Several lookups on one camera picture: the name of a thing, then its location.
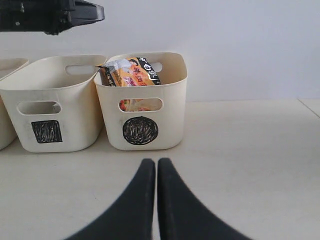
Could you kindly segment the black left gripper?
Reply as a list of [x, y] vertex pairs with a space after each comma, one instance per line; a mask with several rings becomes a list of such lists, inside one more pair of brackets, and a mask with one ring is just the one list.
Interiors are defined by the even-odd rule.
[[43, 32], [58, 35], [72, 25], [105, 19], [104, 7], [85, 0], [2, 0], [1, 32]]

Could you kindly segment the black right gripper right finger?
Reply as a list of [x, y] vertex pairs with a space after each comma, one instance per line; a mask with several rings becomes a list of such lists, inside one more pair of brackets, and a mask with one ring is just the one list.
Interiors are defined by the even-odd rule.
[[188, 188], [170, 158], [157, 168], [157, 213], [162, 240], [248, 240], [213, 214]]

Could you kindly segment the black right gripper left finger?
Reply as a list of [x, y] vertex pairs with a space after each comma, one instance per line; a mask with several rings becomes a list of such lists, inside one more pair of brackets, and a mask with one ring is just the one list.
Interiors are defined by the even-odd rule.
[[93, 222], [69, 236], [69, 240], [151, 240], [155, 199], [155, 162], [141, 161], [134, 177]]

